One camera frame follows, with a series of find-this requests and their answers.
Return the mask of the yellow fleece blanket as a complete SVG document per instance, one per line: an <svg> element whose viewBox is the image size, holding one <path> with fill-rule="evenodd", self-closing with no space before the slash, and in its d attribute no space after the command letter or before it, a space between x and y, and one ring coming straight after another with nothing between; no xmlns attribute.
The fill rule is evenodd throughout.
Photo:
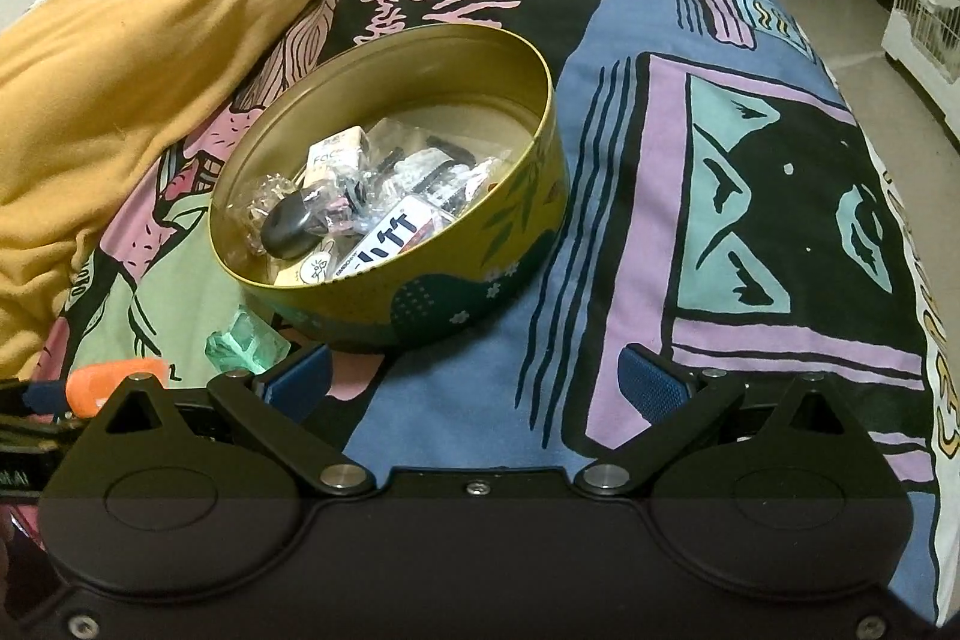
<svg viewBox="0 0 960 640"><path fill-rule="evenodd" d="M3 375L31 374L112 216L308 2L43 0L3 31Z"/></svg>

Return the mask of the black round case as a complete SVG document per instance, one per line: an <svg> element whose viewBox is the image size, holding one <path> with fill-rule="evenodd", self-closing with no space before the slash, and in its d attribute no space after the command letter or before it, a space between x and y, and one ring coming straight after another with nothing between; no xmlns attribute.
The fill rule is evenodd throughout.
<svg viewBox="0 0 960 640"><path fill-rule="evenodd" d="M301 191L286 195L270 209L260 228L263 250L274 259L302 259L325 236L325 227L314 220Z"/></svg>

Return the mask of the green foil sachet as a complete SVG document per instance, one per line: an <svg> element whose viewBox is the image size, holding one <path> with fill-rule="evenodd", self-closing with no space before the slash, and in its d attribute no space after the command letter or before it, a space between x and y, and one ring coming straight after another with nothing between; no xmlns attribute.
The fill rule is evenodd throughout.
<svg viewBox="0 0 960 640"><path fill-rule="evenodd" d="M290 349L288 339L245 305L236 308L224 330L213 331L205 341L205 357L220 374L229 370L263 374L280 364Z"/></svg>

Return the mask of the round gold tin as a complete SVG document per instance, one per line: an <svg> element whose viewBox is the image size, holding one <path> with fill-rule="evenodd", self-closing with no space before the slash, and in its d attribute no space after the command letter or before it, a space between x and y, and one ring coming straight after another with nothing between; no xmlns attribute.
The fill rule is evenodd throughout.
<svg viewBox="0 0 960 640"><path fill-rule="evenodd" d="M328 283L270 283L229 206L265 175L296 174L311 143L382 119L473 136L508 165L462 218L395 259ZM208 236L249 299L309 338L379 353L441 338L523 289L560 232L568 188L544 56L504 29L421 26L327 60L264 110L221 169Z"/></svg>

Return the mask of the white soap packet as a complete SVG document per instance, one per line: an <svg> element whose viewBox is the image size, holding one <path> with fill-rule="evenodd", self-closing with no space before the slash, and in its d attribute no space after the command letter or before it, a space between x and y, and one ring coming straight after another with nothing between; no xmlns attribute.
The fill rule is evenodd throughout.
<svg viewBox="0 0 960 640"><path fill-rule="evenodd" d="M327 136L309 148L302 172L302 185L312 187L335 179L356 179L370 160L370 140L359 125Z"/></svg>

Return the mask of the orange tube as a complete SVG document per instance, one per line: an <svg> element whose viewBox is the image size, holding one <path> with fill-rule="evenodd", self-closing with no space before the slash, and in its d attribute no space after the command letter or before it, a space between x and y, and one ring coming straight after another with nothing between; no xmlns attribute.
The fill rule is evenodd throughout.
<svg viewBox="0 0 960 640"><path fill-rule="evenodd" d="M169 381L169 364L159 357L110 360L75 369L65 381L65 399L75 416L89 419L99 413L117 386L131 375L153 375L161 385Z"/></svg>

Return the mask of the white tube purple cap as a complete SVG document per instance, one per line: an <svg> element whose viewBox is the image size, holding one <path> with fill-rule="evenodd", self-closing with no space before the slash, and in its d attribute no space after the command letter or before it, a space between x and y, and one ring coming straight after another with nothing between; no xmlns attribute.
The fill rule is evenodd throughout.
<svg viewBox="0 0 960 640"><path fill-rule="evenodd" d="M316 286L334 276L340 257L337 249L319 247L304 259L283 266L277 271L274 284L277 287Z"/></svg>

